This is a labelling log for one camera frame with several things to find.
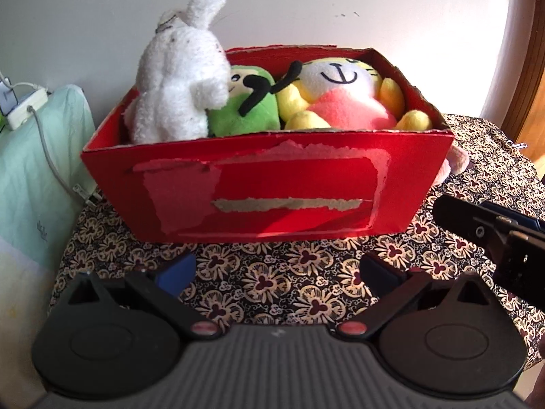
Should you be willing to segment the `red cardboard box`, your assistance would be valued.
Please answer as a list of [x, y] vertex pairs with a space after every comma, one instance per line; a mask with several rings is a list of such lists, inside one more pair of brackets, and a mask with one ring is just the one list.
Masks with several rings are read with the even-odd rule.
[[244, 243], [400, 233], [416, 214], [454, 134], [441, 113], [374, 49], [269, 45], [231, 49], [234, 65], [280, 77], [294, 60], [357, 58], [393, 78], [433, 129], [278, 131], [152, 145], [128, 140], [130, 90], [82, 151], [132, 233], [153, 243]]

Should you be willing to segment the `green bean plush toy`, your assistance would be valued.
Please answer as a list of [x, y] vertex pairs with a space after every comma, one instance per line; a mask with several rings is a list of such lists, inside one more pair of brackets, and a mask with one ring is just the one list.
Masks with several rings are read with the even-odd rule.
[[232, 65], [229, 99], [208, 112], [209, 136], [223, 138], [281, 128], [273, 76], [253, 65]]

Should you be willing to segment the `white rabbit plush toy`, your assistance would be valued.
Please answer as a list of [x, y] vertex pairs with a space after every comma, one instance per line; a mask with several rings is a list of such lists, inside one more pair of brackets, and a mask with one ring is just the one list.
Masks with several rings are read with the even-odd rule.
[[229, 64], [210, 31], [226, 0], [189, 0], [162, 13], [140, 56], [139, 92], [124, 113], [133, 144], [194, 140], [209, 135], [208, 112], [229, 100]]

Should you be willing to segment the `pink teddy bear plush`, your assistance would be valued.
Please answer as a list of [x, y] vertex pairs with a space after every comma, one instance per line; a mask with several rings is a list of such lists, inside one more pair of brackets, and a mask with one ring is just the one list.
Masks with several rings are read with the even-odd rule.
[[448, 176], [459, 175], [467, 169], [470, 162], [469, 154], [463, 148], [452, 145], [442, 162], [432, 186], [440, 186]]

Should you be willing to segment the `floral patterned tablecloth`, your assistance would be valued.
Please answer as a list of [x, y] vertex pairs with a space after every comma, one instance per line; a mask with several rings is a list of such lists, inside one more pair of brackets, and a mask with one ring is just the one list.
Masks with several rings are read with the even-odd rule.
[[438, 280], [474, 271], [486, 282], [495, 270], [484, 251], [437, 227], [431, 209], [449, 194], [489, 200], [526, 215], [544, 215], [544, 186], [536, 170], [498, 126], [451, 115], [448, 123], [470, 164], [428, 194], [405, 233], [335, 240], [248, 244], [152, 244], [134, 237], [113, 206], [85, 208], [69, 239], [53, 285], [53, 298], [82, 271], [120, 278], [154, 270], [192, 253], [197, 272], [182, 300], [226, 329], [235, 323], [335, 325], [374, 303], [359, 274], [360, 258], [375, 252], [400, 270], [419, 268]]

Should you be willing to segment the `wooden door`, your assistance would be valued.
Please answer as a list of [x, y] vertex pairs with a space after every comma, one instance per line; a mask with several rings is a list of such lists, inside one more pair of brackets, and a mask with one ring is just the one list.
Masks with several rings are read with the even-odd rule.
[[507, 115], [502, 122], [502, 131], [508, 138], [516, 140], [523, 126], [530, 119], [531, 108], [538, 95], [544, 71], [544, 0], [536, 0], [528, 50], [521, 76]]

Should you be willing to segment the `light green bed sheet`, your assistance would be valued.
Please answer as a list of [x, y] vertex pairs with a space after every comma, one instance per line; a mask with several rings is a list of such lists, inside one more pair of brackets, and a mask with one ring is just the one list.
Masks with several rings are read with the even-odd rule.
[[95, 124], [75, 85], [54, 91], [37, 115], [1, 132], [1, 242], [54, 270], [97, 187], [80, 157]]

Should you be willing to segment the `yellow tiger plush toy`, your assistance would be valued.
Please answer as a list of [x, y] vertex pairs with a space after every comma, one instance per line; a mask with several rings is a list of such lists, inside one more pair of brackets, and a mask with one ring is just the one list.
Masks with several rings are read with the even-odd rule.
[[363, 61], [327, 57], [295, 62], [293, 76], [276, 94], [279, 116], [289, 130], [432, 129], [431, 117], [409, 110], [400, 85]]

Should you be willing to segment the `white power strip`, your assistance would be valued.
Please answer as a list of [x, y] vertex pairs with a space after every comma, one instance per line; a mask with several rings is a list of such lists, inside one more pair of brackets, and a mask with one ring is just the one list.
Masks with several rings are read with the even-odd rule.
[[38, 111], [48, 101], [48, 92], [45, 88], [40, 88], [28, 94], [20, 101], [6, 116], [7, 126], [10, 130], [17, 130], [25, 123], [33, 111]]

